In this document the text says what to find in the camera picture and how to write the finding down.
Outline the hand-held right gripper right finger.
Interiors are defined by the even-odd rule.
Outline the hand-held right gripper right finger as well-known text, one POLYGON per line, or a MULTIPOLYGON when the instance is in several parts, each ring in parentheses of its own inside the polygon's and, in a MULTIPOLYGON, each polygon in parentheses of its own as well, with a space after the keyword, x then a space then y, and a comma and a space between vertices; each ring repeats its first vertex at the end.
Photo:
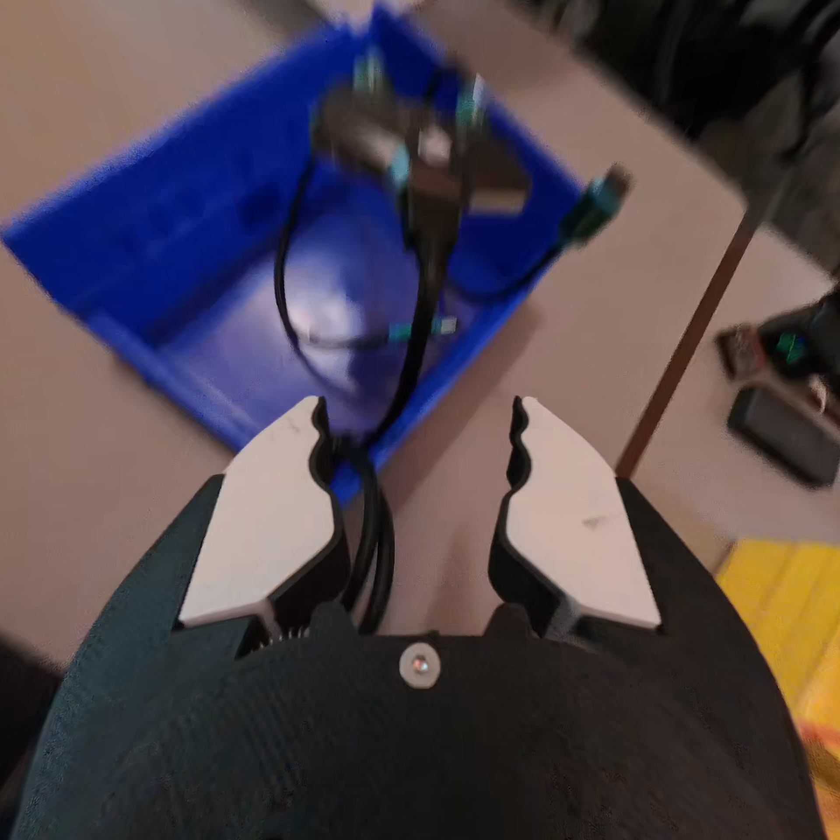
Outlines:
POLYGON ((654 631, 652 585, 613 469, 537 399, 515 397, 509 489, 493 533, 489 579, 542 638, 585 619, 654 631))

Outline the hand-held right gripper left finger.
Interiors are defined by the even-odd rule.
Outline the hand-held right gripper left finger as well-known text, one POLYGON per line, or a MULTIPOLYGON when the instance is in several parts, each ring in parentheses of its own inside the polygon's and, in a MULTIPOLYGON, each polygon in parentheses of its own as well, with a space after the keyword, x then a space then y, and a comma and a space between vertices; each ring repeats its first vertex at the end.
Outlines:
POLYGON ((226 468, 179 623, 253 617, 268 631, 306 631, 350 578, 332 477, 326 401, 307 396, 226 468))

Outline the blue plastic bin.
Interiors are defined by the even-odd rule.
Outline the blue plastic bin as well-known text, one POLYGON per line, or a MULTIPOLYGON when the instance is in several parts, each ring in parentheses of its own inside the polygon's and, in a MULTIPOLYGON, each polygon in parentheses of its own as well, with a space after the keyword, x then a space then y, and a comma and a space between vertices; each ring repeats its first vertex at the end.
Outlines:
MULTIPOLYGON (((314 103, 376 49, 399 94, 419 97, 442 50, 377 7, 366 29, 325 26, 143 143, 45 199, 2 233, 45 293, 154 389, 238 452, 312 393, 334 434, 363 437, 385 414, 404 347, 307 347, 285 334, 273 294, 281 226, 309 157, 314 103)), ((582 182, 492 104, 490 126, 532 178, 520 214, 467 216, 449 263, 455 336, 433 340, 404 414, 372 449, 381 469, 520 306, 582 182)), ((290 242, 290 315, 301 333, 378 333, 410 322, 417 263, 393 200, 319 163, 290 242)))

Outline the yellow plastic bin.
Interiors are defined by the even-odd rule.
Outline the yellow plastic bin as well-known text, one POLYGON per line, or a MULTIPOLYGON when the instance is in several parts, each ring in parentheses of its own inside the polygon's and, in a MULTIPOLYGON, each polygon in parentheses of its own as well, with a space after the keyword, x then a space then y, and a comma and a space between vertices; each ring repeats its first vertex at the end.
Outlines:
POLYGON ((839 838, 839 548, 744 539, 716 574, 804 744, 828 838, 839 838))

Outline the black phone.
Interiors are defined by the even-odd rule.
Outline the black phone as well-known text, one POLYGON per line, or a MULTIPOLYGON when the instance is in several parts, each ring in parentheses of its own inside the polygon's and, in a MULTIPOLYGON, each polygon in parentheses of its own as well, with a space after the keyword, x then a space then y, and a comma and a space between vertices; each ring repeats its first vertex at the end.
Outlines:
POLYGON ((800 484, 832 487, 838 476, 839 443, 808 414, 764 385, 738 390, 729 431, 800 484))

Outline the dark device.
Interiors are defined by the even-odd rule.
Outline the dark device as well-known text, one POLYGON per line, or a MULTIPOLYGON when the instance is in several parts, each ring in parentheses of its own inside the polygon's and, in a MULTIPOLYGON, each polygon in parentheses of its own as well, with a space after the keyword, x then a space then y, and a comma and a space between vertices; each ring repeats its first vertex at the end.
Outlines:
POLYGON ((761 324, 741 323, 719 331, 715 346, 731 381, 771 371, 790 382, 816 378, 839 396, 839 291, 761 324))

